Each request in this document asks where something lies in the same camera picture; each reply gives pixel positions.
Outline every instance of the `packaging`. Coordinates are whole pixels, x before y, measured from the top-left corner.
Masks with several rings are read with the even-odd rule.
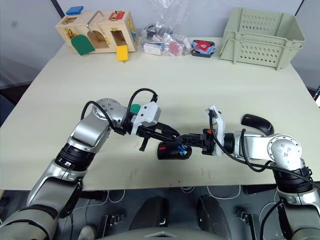
[[[188,0],[150,0],[155,21],[142,31],[140,50],[147,54],[180,57],[191,45],[187,39]]]

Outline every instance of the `blue block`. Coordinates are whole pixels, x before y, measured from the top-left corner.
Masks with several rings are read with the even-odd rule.
[[[78,15],[84,9],[84,6],[73,6],[70,7],[68,11],[66,11],[67,15]]]

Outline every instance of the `light green storage basket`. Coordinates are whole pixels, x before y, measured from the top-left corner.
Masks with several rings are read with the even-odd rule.
[[[305,41],[293,15],[235,8],[223,33],[220,59],[278,70],[291,62]]]

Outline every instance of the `table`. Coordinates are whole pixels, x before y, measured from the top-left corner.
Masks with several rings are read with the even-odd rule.
[[[214,41],[217,53],[221,38]],[[165,57],[130,53],[117,62],[115,53],[79,56],[66,45],[58,51],[14,108],[0,129],[0,189],[30,190],[55,158],[80,120],[89,100],[113,98],[128,104],[142,87],[159,94],[160,122],[180,133],[208,128],[204,110],[215,104],[227,132],[241,130],[250,113],[268,119],[276,133],[295,136],[302,157],[320,180],[320,110],[291,65],[274,68],[212,58]],[[142,93],[136,103],[150,100]],[[157,160],[158,141],[145,152],[143,139],[111,133],[83,180],[85,190],[142,189],[205,185],[274,183],[273,173],[256,173],[227,156],[202,155],[193,148],[187,160]]]

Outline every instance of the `metal hasp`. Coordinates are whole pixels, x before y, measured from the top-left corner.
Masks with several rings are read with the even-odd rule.
[[[90,31],[90,33],[92,33],[91,28],[89,27],[89,24],[92,22],[92,20],[98,15],[101,14],[102,17],[104,17],[103,13],[101,11],[96,11],[95,14],[93,14],[93,16],[90,18],[90,20],[88,21],[88,23],[86,24],[86,27],[88,28],[88,30]]]

